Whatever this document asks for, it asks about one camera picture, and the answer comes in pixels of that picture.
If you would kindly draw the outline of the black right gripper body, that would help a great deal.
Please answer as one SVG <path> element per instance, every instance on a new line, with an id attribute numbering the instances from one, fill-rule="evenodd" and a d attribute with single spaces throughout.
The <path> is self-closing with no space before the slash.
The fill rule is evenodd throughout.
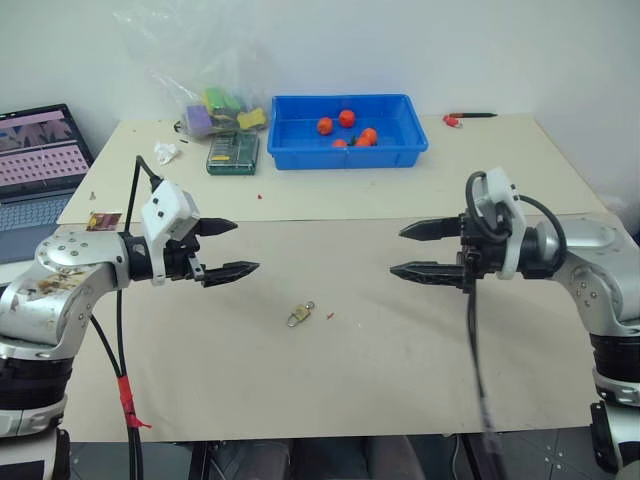
<path id="1" fill-rule="evenodd" d="M 460 227 L 461 250 L 456 260 L 463 267 L 463 280 L 459 288 L 470 294 L 477 280 L 502 269 L 506 242 L 511 236 L 511 221 L 507 219 L 505 208 L 498 209 L 495 227 L 491 227 L 484 217 L 473 217 L 466 210 L 460 215 Z"/>

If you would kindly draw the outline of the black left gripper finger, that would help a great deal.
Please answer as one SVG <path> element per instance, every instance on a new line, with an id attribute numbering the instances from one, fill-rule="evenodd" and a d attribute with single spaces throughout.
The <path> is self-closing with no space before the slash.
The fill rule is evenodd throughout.
<path id="1" fill-rule="evenodd" d="M 238 225 L 224 218 L 200 218 L 195 226 L 195 234 L 200 237 L 221 235 L 237 229 Z"/>
<path id="2" fill-rule="evenodd" d="M 207 269 L 201 280 L 204 288 L 233 283 L 253 273 L 260 266 L 259 263 L 237 261 L 225 263 L 219 268 Z"/>

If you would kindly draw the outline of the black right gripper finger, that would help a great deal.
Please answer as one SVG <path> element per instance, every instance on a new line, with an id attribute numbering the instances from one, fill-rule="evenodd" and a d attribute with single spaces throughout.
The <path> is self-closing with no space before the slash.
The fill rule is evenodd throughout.
<path id="1" fill-rule="evenodd" d="M 467 291 L 465 269 L 461 265 L 441 264 L 433 261 L 411 261 L 392 266 L 390 273 L 422 285 L 451 286 Z"/>
<path id="2" fill-rule="evenodd" d="M 416 241 L 435 241 L 459 237 L 461 223 L 459 216 L 420 220 L 403 228 L 399 232 L 399 236 Z"/>

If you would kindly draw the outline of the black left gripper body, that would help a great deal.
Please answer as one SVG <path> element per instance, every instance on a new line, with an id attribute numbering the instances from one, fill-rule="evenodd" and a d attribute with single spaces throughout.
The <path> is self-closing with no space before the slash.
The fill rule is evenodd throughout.
<path id="1" fill-rule="evenodd" d="M 165 277 L 171 281 L 202 282 L 205 274 L 204 266 L 197 257 L 199 250 L 199 241 L 193 233 L 182 240 L 168 240 L 163 249 Z"/>

